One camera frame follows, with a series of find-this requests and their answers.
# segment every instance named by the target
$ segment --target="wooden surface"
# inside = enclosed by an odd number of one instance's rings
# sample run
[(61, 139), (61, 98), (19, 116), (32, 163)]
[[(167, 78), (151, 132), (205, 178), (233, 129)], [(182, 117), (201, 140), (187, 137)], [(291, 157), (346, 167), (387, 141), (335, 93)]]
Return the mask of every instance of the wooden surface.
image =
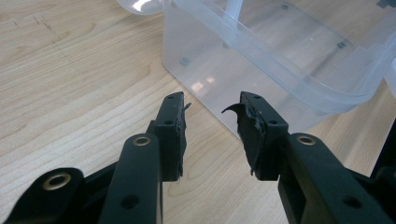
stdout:
[[(249, 175), (239, 139), (162, 64), (163, 15), (114, 0), (0, 1), (0, 221), (40, 175), (109, 165), (163, 97), (184, 91), (185, 175), (164, 184), (164, 223), (285, 223), (276, 183)], [(310, 132), (368, 175), (395, 119), (383, 84), (369, 103)]]

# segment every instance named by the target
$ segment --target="plastic container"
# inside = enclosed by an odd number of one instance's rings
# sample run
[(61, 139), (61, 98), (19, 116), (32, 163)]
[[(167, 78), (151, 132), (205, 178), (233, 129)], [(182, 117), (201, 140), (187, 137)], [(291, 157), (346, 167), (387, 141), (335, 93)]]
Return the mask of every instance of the plastic container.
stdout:
[(361, 0), (164, 0), (163, 62), (236, 133), (221, 110), (264, 97), (303, 132), (396, 89), (396, 10)]

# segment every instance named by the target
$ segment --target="wooden table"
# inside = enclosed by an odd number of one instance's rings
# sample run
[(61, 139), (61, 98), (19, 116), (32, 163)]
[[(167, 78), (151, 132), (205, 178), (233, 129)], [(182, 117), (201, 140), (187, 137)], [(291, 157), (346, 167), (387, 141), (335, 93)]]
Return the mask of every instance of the wooden table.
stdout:
[[(165, 95), (184, 91), (185, 175), (164, 184), (165, 223), (285, 223), (276, 183), (249, 175), (239, 141), (163, 67), (163, 15), (115, 0), (0, 1), (0, 220), (40, 175), (85, 175), (116, 161)], [(383, 84), (365, 105), (310, 132), (344, 163), (371, 173), (395, 119)]]

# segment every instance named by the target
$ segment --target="metal ring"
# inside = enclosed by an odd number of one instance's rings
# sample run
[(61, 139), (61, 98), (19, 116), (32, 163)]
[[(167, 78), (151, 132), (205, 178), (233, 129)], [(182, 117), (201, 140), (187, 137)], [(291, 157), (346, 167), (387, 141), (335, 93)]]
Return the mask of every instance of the metal ring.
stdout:
[(308, 137), (308, 136), (304, 136), (304, 135), (298, 136), (297, 141), (299, 141), (301, 144), (304, 144), (306, 146), (313, 146), (314, 144), (317, 143), (317, 141), (315, 141), (315, 139)]
[(142, 147), (147, 145), (151, 140), (149, 139), (149, 137), (146, 136), (142, 136), (142, 137), (138, 137), (136, 139), (134, 139), (134, 145)]
[[(59, 183), (52, 184), (51, 181), (56, 178), (62, 178), (63, 180)], [(63, 186), (65, 186), (67, 183), (69, 183), (71, 179), (72, 179), (72, 176), (65, 172), (62, 172), (62, 173), (59, 173), (56, 175), (52, 175), (46, 180), (46, 182), (44, 182), (43, 189), (45, 189), (45, 190), (60, 189)]]

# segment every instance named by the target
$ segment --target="translucent plastic box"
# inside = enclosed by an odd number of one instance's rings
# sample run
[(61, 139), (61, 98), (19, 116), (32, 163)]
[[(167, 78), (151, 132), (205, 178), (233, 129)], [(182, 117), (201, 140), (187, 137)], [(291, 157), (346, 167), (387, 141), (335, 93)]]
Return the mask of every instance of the translucent plastic box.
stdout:
[(240, 91), (306, 131), (395, 89), (396, 10), (373, 0), (164, 0), (165, 67), (230, 129)]

